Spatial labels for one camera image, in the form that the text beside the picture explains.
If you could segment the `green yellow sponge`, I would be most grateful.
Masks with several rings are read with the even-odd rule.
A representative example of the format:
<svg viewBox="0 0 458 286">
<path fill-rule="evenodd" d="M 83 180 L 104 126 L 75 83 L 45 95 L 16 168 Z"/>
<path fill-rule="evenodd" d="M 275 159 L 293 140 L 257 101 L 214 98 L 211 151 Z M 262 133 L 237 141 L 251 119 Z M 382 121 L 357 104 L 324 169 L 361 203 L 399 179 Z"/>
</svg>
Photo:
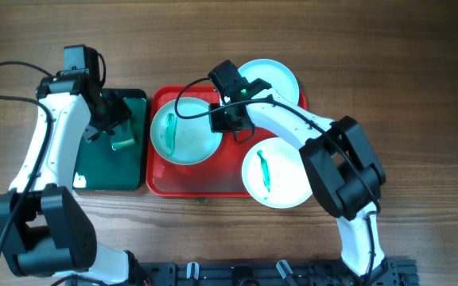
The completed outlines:
<svg viewBox="0 0 458 286">
<path fill-rule="evenodd" d="M 111 135 L 111 147 L 113 150 L 120 150 L 135 145 L 134 134 L 130 120 L 119 124 L 113 128 L 114 134 Z"/>
</svg>

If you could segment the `white plate green smear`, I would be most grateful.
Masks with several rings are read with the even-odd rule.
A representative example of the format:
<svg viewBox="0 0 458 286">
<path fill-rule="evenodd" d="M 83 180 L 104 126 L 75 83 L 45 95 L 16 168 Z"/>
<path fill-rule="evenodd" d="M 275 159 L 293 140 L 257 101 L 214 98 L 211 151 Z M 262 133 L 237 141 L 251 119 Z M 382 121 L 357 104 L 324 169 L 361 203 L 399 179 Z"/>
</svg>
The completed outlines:
<svg viewBox="0 0 458 286">
<path fill-rule="evenodd" d="M 150 139 L 160 157 L 178 165 L 199 164 L 219 148 L 223 135 L 212 132 L 209 117 L 183 119 L 174 109 L 175 100 L 167 102 L 155 114 Z"/>
</svg>

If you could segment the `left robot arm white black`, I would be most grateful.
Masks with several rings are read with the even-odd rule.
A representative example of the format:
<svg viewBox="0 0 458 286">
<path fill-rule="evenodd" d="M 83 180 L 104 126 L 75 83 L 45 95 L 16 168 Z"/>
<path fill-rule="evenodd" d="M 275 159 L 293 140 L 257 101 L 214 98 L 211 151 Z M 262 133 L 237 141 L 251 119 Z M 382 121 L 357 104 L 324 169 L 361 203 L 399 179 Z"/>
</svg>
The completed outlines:
<svg viewBox="0 0 458 286">
<path fill-rule="evenodd" d="M 35 103 L 25 161 L 0 195 L 0 262 L 15 276 L 143 285 L 146 272 L 135 256 L 101 243 L 72 193 L 139 185 L 143 119 L 98 76 L 45 77 Z"/>
</svg>

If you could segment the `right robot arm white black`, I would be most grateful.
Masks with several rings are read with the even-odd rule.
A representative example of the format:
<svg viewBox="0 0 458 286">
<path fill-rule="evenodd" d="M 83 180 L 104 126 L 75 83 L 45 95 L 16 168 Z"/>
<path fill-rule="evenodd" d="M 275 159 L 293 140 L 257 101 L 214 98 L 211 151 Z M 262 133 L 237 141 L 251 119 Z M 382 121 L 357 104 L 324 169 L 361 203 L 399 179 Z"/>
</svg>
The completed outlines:
<svg viewBox="0 0 458 286">
<path fill-rule="evenodd" d="M 386 175 L 359 123 L 348 116 L 334 121 L 312 114 L 262 79 L 209 79 L 229 100 L 210 110 L 215 130 L 255 126 L 297 149 L 314 197 L 337 220 L 344 264 L 371 282 L 384 258 L 376 218 Z"/>
</svg>

